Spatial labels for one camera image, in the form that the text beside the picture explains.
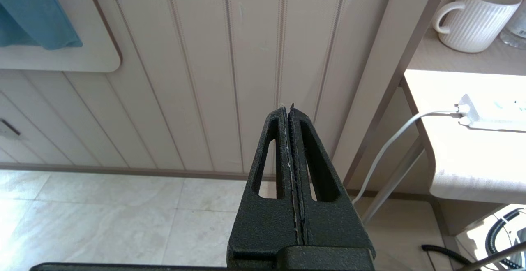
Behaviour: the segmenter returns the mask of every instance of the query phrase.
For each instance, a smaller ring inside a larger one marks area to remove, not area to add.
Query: black cable
[[[472,263],[470,260],[466,259],[461,254],[457,254],[453,250],[447,249],[445,247],[441,247],[438,245],[430,245],[430,244],[423,244],[421,247],[424,252],[439,252],[440,254],[449,256],[450,258],[454,259],[458,263],[461,263],[462,265],[469,265]]]
[[[507,213],[506,215],[504,215],[502,218],[509,222],[510,220],[518,217],[521,214],[520,213],[521,209],[522,208],[514,209],[510,211],[509,213]],[[503,219],[498,219],[498,221],[496,221],[496,223],[491,227],[491,229],[488,232],[488,235],[486,236],[486,251],[488,252],[489,255],[495,254],[498,252],[498,250],[496,250],[496,247],[495,247],[495,239],[496,239],[496,235],[498,234],[498,232],[506,225],[506,222]],[[502,261],[500,261],[500,263],[502,263],[502,265],[509,267],[509,269],[521,269],[522,268],[522,266],[508,259],[503,259]]]

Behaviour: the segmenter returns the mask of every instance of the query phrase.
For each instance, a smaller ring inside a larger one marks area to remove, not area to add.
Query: white shelf
[[[526,76],[526,50],[508,46],[497,37],[481,53],[462,53],[442,44],[436,31],[428,29],[408,69]]]

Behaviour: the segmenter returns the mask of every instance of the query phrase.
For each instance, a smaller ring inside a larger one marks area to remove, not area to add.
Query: power plug
[[[459,102],[459,123],[473,129],[526,132],[526,97],[468,93]]]

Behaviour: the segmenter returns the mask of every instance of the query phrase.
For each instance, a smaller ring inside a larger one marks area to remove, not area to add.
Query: white table
[[[413,113],[451,108],[465,93],[505,89],[526,95],[526,76],[407,70],[402,87]],[[417,121],[420,137],[363,216],[367,222],[418,156],[430,162],[430,193],[454,200],[524,204],[526,133],[468,129],[451,116]]]

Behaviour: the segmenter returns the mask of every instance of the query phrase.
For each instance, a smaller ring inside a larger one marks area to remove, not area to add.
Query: blue cloth
[[[81,47],[58,0],[0,0],[0,46]]]

